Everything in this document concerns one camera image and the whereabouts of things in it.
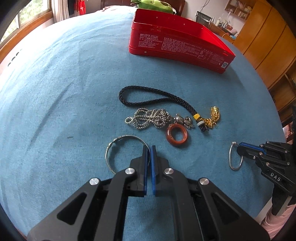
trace bottle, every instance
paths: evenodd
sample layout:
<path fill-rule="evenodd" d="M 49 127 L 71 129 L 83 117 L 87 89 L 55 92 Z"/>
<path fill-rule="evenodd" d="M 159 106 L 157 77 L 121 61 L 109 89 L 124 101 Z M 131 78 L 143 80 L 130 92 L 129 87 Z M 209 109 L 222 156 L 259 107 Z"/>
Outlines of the bottle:
<path fill-rule="evenodd" d="M 220 20 L 221 20 L 221 18 L 219 18 L 218 20 L 217 20 L 217 22 L 216 22 L 216 26 L 218 26 L 219 24 L 220 24 Z"/>

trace red tin box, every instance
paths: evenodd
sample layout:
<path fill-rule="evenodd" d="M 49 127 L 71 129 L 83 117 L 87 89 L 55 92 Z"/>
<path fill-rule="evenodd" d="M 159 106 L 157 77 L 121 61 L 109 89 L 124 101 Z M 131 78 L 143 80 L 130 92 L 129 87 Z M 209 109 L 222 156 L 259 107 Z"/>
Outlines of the red tin box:
<path fill-rule="evenodd" d="M 218 73 L 235 57 L 205 26 L 177 15 L 137 9 L 131 29 L 131 54 L 179 60 Z"/>

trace wooden chair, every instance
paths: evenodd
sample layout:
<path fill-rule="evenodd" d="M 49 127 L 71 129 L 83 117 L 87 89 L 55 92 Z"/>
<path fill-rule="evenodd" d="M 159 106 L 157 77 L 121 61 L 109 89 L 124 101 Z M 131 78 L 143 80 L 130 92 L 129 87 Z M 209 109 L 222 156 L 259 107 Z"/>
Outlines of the wooden chair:
<path fill-rule="evenodd" d="M 181 16 L 184 5 L 185 5 L 185 0 L 164 0 L 164 2 L 167 2 L 168 4 L 170 4 L 174 9 L 176 9 L 177 15 Z M 130 0 L 101 0 L 101 9 L 107 6 L 112 6 L 112 5 L 130 6 L 131 1 Z"/>

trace metal key ring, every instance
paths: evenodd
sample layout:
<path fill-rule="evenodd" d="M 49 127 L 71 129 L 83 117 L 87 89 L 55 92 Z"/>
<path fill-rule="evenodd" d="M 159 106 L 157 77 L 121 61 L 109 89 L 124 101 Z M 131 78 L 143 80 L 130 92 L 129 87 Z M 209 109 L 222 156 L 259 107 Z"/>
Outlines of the metal key ring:
<path fill-rule="evenodd" d="M 149 146 L 146 144 L 146 142 L 144 142 L 141 138 L 137 137 L 137 136 L 133 136 L 133 135 L 124 135 L 124 136 L 119 136 L 117 138 L 115 138 L 112 142 L 110 142 L 107 146 L 107 149 L 106 149 L 106 153 L 105 153 L 105 159 L 106 159 L 106 163 L 107 163 L 107 166 L 109 167 L 110 171 L 113 172 L 113 174 L 116 174 L 115 171 L 113 171 L 113 169 L 111 168 L 110 166 L 110 163 L 109 163 L 109 160 L 108 160 L 108 151 L 109 149 L 111 148 L 112 144 L 120 139 L 123 139 L 123 138 L 131 138 L 131 139 L 136 139 L 138 140 L 139 142 L 141 142 L 143 145 L 145 145 L 148 149 L 148 153 L 149 153 L 149 160 L 148 160 L 148 164 L 147 166 L 149 166 L 150 164 L 150 159 L 151 159 L 151 155 L 150 155 L 150 149 L 149 149 Z"/>
<path fill-rule="evenodd" d="M 232 164 L 231 164 L 231 150 L 232 150 L 232 147 L 233 146 L 238 146 L 238 144 L 236 143 L 236 142 L 232 142 L 232 144 L 231 144 L 231 146 L 230 146 L 230 149 L 229 149 L 229 167 L 232 169 L 232 170 L 234 170 L 234 171 L 238 171 L 240 168 L 241 168 L 241 166 L 242 166 L 242 158 L 241 158 L 241 162 L 240 162 L 240 164 L 239 164 L 239 166 L 238 167 L 233 167 L 232 166 Z"/>

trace blue gripper pad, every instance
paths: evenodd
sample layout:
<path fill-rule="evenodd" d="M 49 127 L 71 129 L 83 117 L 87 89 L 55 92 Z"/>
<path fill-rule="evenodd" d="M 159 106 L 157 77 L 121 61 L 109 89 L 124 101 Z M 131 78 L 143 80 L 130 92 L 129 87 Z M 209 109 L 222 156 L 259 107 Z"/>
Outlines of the blue gripper pad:
<path fill-rule="evenodd" d="M 156 194 L 156 187 L 155 187 L 155 184 L 156 184 L 156 175 L 155 175 L 155 158 L 157 158 L 156 156 L 156 149 L 155 149 L 155 146 L 152 146 L 152 149 L 150 150 L 150 155 L 151 155 L 151 176 L 152 176 L 152 192 L 153 192 L 153 195 Z"/>
<path fill-rule="evenodd" d="M 239 146 L 248 147 L 248 148 L 257 150 L 257 151 L 260 151 L 260 152 L 262 152 L 262 153 L 264 153 L 266 155 L 266 151 L 264 151 L 264 149 L 259 147 L 259 146 L 254 146 L 254 145 L 251 145 L 251 144 L 245 143 L 245 142 L 239 143 Z"/>
<path fill-rule="evenodd" d="M 146 149 L 146 154 L 145 154 L 145 172 L 144 172 L 144 195 L 147 195 L 147 172 L 148 172 L 148 160 L 150 157 L 148 151 L 148 148 Z"/>

